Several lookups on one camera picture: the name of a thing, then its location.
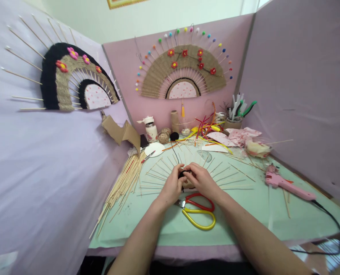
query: hot glue gun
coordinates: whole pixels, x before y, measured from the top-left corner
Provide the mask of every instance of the hot glue gun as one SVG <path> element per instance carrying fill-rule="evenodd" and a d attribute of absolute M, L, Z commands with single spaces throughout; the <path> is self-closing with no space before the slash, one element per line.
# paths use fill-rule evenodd
<path fill-rule="evenodd" d="M 281 177 L 278 169 L 273 164 L 267 167 L 266 184 L 272 185 L 273 188 L 281 187 L 306 201 L 312 201 L 316 199 L 314 193 L 306 192 L 305 190 L 302 190 L 301 188 L 289 183 L 287 180 Z"/>

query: red-handled scissors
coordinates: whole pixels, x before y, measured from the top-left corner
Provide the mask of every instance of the red-handled scissors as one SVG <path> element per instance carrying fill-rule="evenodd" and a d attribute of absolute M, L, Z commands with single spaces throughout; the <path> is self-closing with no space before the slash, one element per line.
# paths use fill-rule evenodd
<path fill-rule="evenodd" d="M 200 205 L 199 203 L 196 203 L 196 202 L 190 200 L 191 198 L 198 197 L 198 196 L 206 198 L 211 203 L 211 208 L 205 207 L 203 205 Z M 187 203 L 195 205 L 196 207 L 200 208 L 201 210 L 198 210 L 198 209 L 188 209 L 188 208 L 185 207 L 185 204 L 187 204 Z M 216 224 L 216 218 L 215 218 L 215 215 L 212 212 L 215 210 L 215 205 L 213 204 L 213 202 L 210 199 L 208 199 L 207 197 L 203 196 L 201 193 L 194 193 L 194 194 L 191 194 L 189 196 L 186 196 L 184 201 L 177 200 L 176 203 L 174 203 L 174 204 L 183 209 L 182 210 L 183 214 L 187 217 L 187 219 L 195 227 L 197 227 L 199 229 L 202 229 L 202 230 L 211 230 L 212 228 L 214 228 L 214 226 Z M 189 216 L 188 213 L 198 213 L 198 214 L 207 214 L 207 215 L 210 215 L 213 218 L 213 222 L 209 226 L 199 225 L 198 223 L 196 223 Z"/>

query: fan-shaped craft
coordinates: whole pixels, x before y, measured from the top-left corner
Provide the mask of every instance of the fan-shaped craft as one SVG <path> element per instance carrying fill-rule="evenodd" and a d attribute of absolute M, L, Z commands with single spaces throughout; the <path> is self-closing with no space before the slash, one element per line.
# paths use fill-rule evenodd
<path fill-rule="evenodd" d="M 222 67 L 221 63 L 229 58 L 229 55 L 223 58 L 226 49 L 222 49 L 222 43 L 215 44 L 216 39 L 211 40 L 210 34 L 203 39 L 206 33 L 200 33 L 199 28 L 193 31 L 191 27 L 189 34 L 187 30 L 184 28 L 184 34 L 179 29 L 175 35 L 171 32 L 165 34 L 164 39 L 158 41 L 162 51 L 153 45 L 156 54 L 149 51 L 141 60 L 136 83 L 139 95 L 163 99 L 190 98 L 227 85 L 225 75 L 232 68 L 224 71 Z"/>
<path fill-rule="evenodd" d="M 48 39 L 53 43 L 53 40 L 44 31 L 34 15 L 33 18 L 43 30 Z M 120 99 L 118 96 L 119 90 L 116 91 L 115 89 L 114 83 L 116 81 L 112 82 L 110 79 L 111 71 L 108 75 L 92 56 L 76 45 L 69 44 L 59 23 L 59 28 L 67 43 L 62 42 L 60 36 L 53 27 L 52 22 L 48 18 L 48 21 L 60 42 L 53 43 L 51 47 L 47 47 L 43 40 L 37 36 L 37 34 L 29 27 L 29 25 L 27 25 L 24 19 L 22 17 L 20 17 L 20 19 L 47 48 L 45 55 L 42 55 L 35 48 L 25 42 L 15 31 L 13 31 L 11 27 L 9 27 L 9 30 L 15 36 L 21 39 L 28 47 L 30 47 L 42 57 L 42 68 L 39 68 L 38 66 L 20 57 L 10 47 L 6 47 L 6 50 L 8 50 L 10 53 L 41 71 L 40 81 L 36 81 L 2 68 L 8 73 L 40 84 L 40 90 L 42 94 L 41 99 L 19 96 L 13 97 L 42 100 L 44 102 L 44 108 L 22 108 L 21 110 L 92 110 L 105 108 L 118 102 Z M 72 31 L 71 35 L 74 43 L 76 44 L 76 40 Z"/>

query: bundle of bamboo skewers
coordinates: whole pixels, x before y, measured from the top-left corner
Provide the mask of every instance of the bundle of bamboo skewers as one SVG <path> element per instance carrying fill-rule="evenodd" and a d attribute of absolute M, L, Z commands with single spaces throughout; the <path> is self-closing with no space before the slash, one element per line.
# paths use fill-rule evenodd
<path fill-rule="evenodd" d="M 119 200 L 119 206 L 117 212 L 122 210 L 128 196 L 130 193 L 134 193 L 138 178 L 139 178 L 139 173 L 141 172 L 141 161 L 144 160 L 146 157 L 146 154 L 144 151 L 138 155 L 132 155 L 131 157 L 128 158 L 126 164 L 124 165 L 124 168 L 122 172 L 120 173 L 116 183 L 113 186 L 113 189 L 111 190 L 109 196 L 107 197 L 103 210 L 99 216 L 99 219 L 97 220 L 97 223 L 95 225 L 94 230 L 92 231 L 90 238 L 94 234 L 97 226 L 101 222 L 102 218 L 104 217 L 104 220 L 100 226 L 99 232 L 97 235 L 100 234 L 102 226 L 106 220 L 106 217 L 108 216 L 110 210 L 114 206 L 114 204 Z"/>

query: light green table mat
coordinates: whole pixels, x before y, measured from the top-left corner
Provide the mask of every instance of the light green table mat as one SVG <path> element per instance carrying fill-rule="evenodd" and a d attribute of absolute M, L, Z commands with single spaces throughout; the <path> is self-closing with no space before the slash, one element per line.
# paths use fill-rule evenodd
<path fill-rule="evenodd" d="M 202 160 L 200 158 L 200 155 L 197 153 L 197 151 L 200 151 L 200 148 L 189 146 L 188 149 L 186 146 L 175 148 L 178 157 L 180 156 L 179 161 L 181 163 L 184 163 L 186 159 L 186 164 L 189 164 L 191 161 L 193 161 L 199 163 L 200 165 L 203 165 L 204 160 Z M 291 219 L 289 219 L 282 189 L 269 188 L 264 182 L 264 173 L 262 170 L 241 163 L 218 152 L 210 152 L 210 154 L 214 160 L 208 168 L 208 171 L 211 172 L 217 165 L 220 164 L 220 166 L 215 169 L 214 172 L 211 174 L 211 176 L 213 176 L 216 181 L 232 173 L 238 172 L 236 169 L 230 166 L 229 163 L 234 165 L 256 181 L 253 182 L 251 179 L 247 178 L 239 172 L 234 176 L 220 181 L 218 184 L 243 179 L 246 180 L 229 185 L 223 185 L 222 188 L 232 188 L 232 186 L 252 184 L 253 186 L 240 187 L 254 188 L 252 190 L 226 190 L 226 192 L 230 194 L 230 196 L 232 196 L 249 213 L 256 217 L 261 223 L 268 227 L 280 240 L 320 238 L 338 232 L 336 224 L 327 214 L 325 214 L 313 204 L 303 201 L 302 199 L 292 194 L 290 195 L 289 204 Z M 170 168 L 172 168 L 175 164 L 174 156 L 174 151 L 170 149 L 157 157 L 148 159 L 143 164 L 141 170 L 142 184 L 150 185 L 149 183 L 144 183 L 144 181 L 161 183 L 162 180 L 157 180 L 149 175 L 146 175 L 146 172 L 148 172 L 150 168 L 153 167 L 160 158 L 162 158 L 162 160 Z M 252 160 L 260 167 L 263 166 L 260 160 L 254 158 Z M 243 161 L 246 163 L 250 162 L 248 158 L 244 159 Z M 282 177 L 287 180 L 294 181 L 294 184 L 296 186 L 303 188 L 308 192 L 315 193 L 317 195 L 317 201 L 322 204 L 328 211 L 330 211 L 340 223 L 340 208 L 338 206 L 336 206 L 324 195 L 318 193 L 309 184 L 301 180 L 294 173 L 289 171 L 277 161 L 274 161 L 271 158 L 268 158 L 268 160 L 264 160 L 265 168 L 270 163 L 270 161 L 273 161 L 274 165 L 280 167 L 280 174 L 282 175 Z M 151 173 L 159 173 L 165 175 L 164 170 L 168 170 L 168 168 L 164 165 L 162 161 L 159 161 L 158 165 L 155 165 Z M 230 169 L 227 169 L 222 174 L 214 176 L 227 167 L 230 167 Z M 116 214 L 111 222 L 110 220 L 113 217 L 114 213 L 117 211 L 118 205 L 116 204 L 109 212 L 108 217 L 103 224 L 100 235 L 97 235 L 99 232 L 99 230 L 97 229 L 92 238 L 89 248 L 111 248 L 124 245 L 126 239 L 132 233 L 140 219 L 143 217 L 143 215 L 151 205 L 152 201 L 158 195 L 148 193 L 150 192 L 143 192 L 141 196 L 138 182 L 135 193 L 131 193 L 129 195 L 121 213 Z M 184 198 L 186 195 L 189 194 L 191 193 L 183 193 L 181 195 L 181 198 Z M 236 239 L 233 236 L 230 227 L 227 225 L 221 210 L 217 206 L 214 214 L 217 221 L 215 227 L 210 231 L 202 231 L 194 227 L 186 219 L 178 206 L 171 206 L 166 213 L 158 245 L 214 246 L 235 244 Z M 199 224 L 210 224 L 210 218 L 208 217 L 208 215 L 193 214 L 192 217 Z"/>

